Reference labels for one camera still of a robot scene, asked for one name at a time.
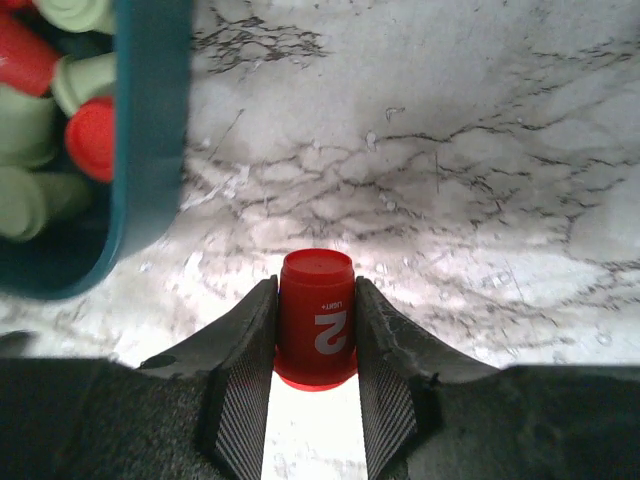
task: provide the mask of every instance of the white marble table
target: white marble table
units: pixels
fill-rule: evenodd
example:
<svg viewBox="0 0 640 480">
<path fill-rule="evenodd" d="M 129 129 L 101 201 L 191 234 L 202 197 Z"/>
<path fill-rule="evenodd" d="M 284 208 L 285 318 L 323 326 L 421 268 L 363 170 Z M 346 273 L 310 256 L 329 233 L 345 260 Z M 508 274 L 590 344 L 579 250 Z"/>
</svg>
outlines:
<svg viewBox="0 0 640 480">
<path fill-rule="evenodd" d="M 638 362 L 639 20 L 635 0 L 201 0 L 174 227 L 82 298 L 1 299 L 0 333 L 137 365 L 318 246 L 494 365 Z M 356 382 L 273 398 L 265 478 L 366 478 Z"/>
</svg>

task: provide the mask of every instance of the ribbed black surface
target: ribbed black surface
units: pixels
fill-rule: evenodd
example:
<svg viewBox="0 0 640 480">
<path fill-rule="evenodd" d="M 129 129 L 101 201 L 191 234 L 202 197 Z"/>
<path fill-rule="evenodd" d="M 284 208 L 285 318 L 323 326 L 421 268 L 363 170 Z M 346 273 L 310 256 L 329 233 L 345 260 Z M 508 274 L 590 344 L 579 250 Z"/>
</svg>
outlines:
<svg viewBox="0 0 640 480">
<path fill-rule="evenodd" d="M 371 328 L 363 325 L 358 338 L 360 404 L 369 479 L 383 468 L 417 433 L 411 392 L 382 358 Z"/>
<path fill-rule="evenodd" d="M 215 455 L 239 480 L 260 480 L 273 371 L 271 329 L 263 325 L 230 368 Z"/>
</svg>

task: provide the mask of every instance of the green cup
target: green cup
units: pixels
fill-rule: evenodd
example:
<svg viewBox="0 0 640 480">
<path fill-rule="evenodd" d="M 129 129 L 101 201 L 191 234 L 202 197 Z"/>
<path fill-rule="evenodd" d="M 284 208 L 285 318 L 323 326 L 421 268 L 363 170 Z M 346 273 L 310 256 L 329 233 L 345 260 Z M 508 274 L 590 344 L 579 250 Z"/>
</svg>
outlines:
<svg viewBox="0 0 640 480">
<path fill-rule="evenodd" d="M 51 161 L 56 103 L 0 84 L 0 166 L 38 168 Z"/>
<path fill-rule="evenodd" d="M 79 175 L 32 173 L 0 167 L 0 236 L 26 242 L 53 222 L 69 220 L 91 204 Z"/>
<path fill-rule="evenodd" d="M 66 56 L 56 64 L 51 92 L 62 111 L 72 117 L 92 98 L 113 93 L 115 82 L 115 53 L 85 60 L 74 60 Z"/>
<path fill-rule="evenodd" d="M 62 30 L 116 32 L 113 0 L 36 0 L 35 4 L 49 23 Z"/>
</svg>

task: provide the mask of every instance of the marble countertop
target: marble countertop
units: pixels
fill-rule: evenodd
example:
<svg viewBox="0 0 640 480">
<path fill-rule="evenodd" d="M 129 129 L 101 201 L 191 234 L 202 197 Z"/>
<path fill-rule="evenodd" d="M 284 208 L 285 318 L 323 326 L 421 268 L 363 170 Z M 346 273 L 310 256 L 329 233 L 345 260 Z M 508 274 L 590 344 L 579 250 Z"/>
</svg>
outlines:
<svg viewBox="0 0 640 480">
<path fill-rule="evenodd" d="M 81 298 L 1 298 L 0 327 L 39 332 L 32 355 L 137 365 L 316 246 L 488 363 L 637 363 L 639 18 L 634 0 L 200 0 L 175 225 Z M 273 388 L 265 478 L 366 478 L 357 384 Z M 283 409 L 300 396 L 340 413 Z M 344 445 L 319 440 L 345 422 Z"/>
</svg>

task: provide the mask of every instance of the blue plastic container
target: blue plastic container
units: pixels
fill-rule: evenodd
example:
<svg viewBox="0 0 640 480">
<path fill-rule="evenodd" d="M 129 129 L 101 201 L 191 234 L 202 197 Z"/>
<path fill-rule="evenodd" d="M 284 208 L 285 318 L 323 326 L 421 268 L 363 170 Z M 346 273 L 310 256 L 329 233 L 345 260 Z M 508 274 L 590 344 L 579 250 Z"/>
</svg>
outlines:
<svg viewBox="0 0 640 480">
<path fill-rule="evenodd" d="M 0 240 L 0 292 L 43 300 L 81 294 L 172 223 L 188 118 L 191 16 L 190 0 L 119 0 L 115 37 L 31 25 L 65 54 L 117 51 L 115 178 L 94 184 L 94 206 L 73 222 L 25 244 Z M 59 119 L 63 145 L 62 112 Z M 61 151 L 48 169 L 74 170 Z"/>
</svg>

